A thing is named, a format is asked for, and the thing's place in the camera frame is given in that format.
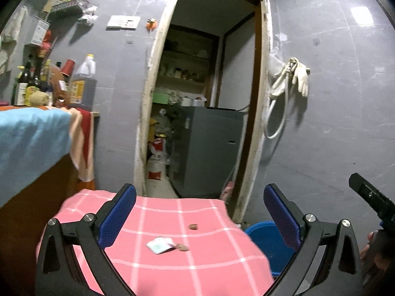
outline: white cloth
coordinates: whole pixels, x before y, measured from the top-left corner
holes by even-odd
[[[13,67],[15,47],[18,43],[23,19],[27,15],[27,7],[23,6],[18,12],[14,12],[5,28],[0,34],[0,74],[10,71]]]
[[[271,99],[276,99],[280,94],[284,93],[285,84],[288,83],[287,69],[290,66],[291,62],[295,63],[292,68],[292,71],[294,72],[292,84],[298,84],[297,89],[302,94],[302,96],[307,97],[307,95],[309,94],[309,79],[307,77],[307,68],[297,58],[292,57],[287,61],[281,72],[281,75],[271,86],[269,91],[269,96]]]

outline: pink checkered tablecloth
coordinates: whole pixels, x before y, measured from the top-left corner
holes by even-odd
[[[114,196],[84,189],[64,202],[56,218],[77,221]],[[198,230],[189,224],[198,224]],[[155,255],[146,243],[160,236],[190,250]],[[80,247],[75,250],[90,288],[100,293]],[[262,296],[273,283],[266,256],[230,220],[220,200],[137,197],[105,252],[138,296]]]

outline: red cup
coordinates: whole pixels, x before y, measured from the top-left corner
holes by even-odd
[[[76,63],[73,60],[67,59],[66,63],[64,64],[64,66],[63,66],[62,70],[60,70],[60,72],[63,75],[70,77],[73,74],[75,64]]]

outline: plastic jug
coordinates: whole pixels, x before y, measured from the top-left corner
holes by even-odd
[[[92,111],[97,80],[96,63],[93,54],[87,54],[85,61],[73,74],[69,85],[69,107]]]

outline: light switch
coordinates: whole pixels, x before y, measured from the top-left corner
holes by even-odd
[[[141,17],[111,16],[107,23],[109,28],[136,29]]]

